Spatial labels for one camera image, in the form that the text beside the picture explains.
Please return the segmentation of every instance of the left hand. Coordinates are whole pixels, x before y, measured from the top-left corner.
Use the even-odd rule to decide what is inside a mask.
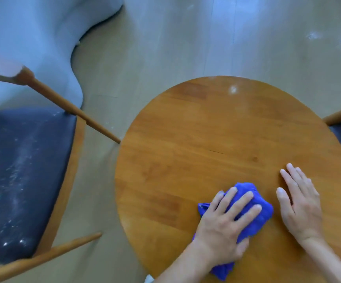
[[[240,232],[255,219],[262,210],[262,206],[254,205],[240,219],[235,217],[253,198],[252,192],[244,194],[225,213],[228,205],[237,192],[231,188],[224,196],[220,191],[212,200],[210,207],[198,225],[192,245],[199,250],[209,267],[226,264],[240,259],[249,246],[249,238],[236,244]]]

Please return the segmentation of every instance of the round wooden table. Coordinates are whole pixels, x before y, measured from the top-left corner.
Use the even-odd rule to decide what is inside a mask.
[[[274,215],[227,282],[325,282],[281,220],[276,188],[286,188],[279,170],[289,162],[320,193],[325,238],[341,257],[341,145],[315,113],[274,86],[232,76],[160,94],[131,124],[115,172],[118,213],[140,261],[160,275],[191,242],[197,204],[252,182]]]

